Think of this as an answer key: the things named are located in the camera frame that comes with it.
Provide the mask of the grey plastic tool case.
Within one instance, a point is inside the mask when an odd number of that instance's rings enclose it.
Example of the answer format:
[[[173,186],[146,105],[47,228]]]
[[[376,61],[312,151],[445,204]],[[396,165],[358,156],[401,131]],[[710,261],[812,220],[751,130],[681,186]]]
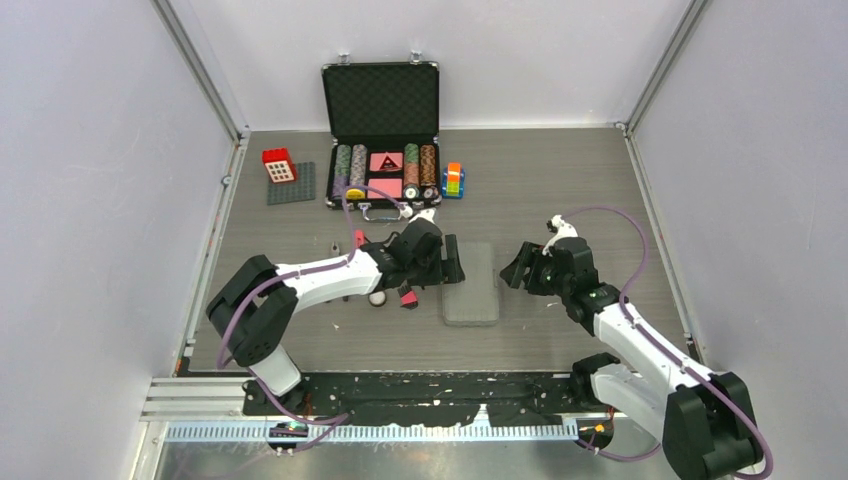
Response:
[[[491,327],[500,318],[500,300],[491,243],[460,242],[465,279],[442,287],[443,322],[450,327]]]

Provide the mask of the red black bit holder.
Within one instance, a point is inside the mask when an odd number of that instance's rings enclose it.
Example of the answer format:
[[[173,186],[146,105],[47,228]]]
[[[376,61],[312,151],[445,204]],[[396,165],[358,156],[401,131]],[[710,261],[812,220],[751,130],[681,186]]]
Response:
[[[407,310],[416,309],[419,306],[418,296],[415,291],[408,285],[404,285],[398,289],[400,306]]]

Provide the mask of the red black utility knife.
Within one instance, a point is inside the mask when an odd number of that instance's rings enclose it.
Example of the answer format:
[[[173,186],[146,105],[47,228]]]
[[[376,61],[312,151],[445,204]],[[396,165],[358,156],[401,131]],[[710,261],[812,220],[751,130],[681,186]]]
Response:
[[[366,243],[365,234],[362,230],[357,229],[354,232],[354,244],[356,248],[362,247]]]

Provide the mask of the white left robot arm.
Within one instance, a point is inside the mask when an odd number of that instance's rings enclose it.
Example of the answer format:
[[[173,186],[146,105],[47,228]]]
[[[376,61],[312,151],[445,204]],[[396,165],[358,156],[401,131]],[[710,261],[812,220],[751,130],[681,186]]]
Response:
[[[218,365],[234,361],[250,370],[273,406],[298,412],[307,389],[282,345],[293,316],[343,297],[464,281],[456,235],[443,233],[429,215],[424,211],[402,231],[346,255],[293,265],[274,264],[265,255],[246,260],[206,306],[223,345]]]

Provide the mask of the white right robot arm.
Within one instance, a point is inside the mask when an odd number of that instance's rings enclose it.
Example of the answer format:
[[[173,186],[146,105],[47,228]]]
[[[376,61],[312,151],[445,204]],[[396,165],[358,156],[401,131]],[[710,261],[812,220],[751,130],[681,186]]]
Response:
[[[631,418],[658,441],[679,478],[718,479],[765,460],[744,381],[713,372],[664,339],[600,280],[585,239],[526,242],[499,276],[510,288],[558,297],[570,319],[613,349],[573,365],[572,400]]]

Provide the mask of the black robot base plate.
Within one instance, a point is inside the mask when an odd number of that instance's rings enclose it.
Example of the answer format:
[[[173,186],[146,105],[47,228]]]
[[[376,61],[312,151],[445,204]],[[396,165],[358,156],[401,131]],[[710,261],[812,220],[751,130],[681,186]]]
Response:
[[[466,426],[480,412],[495,427],[554,425],[563,414],[610,418],[614,408],[559,372],[307,372],[281,397],[243,383],[248,417],[295,414],[352,426]]]

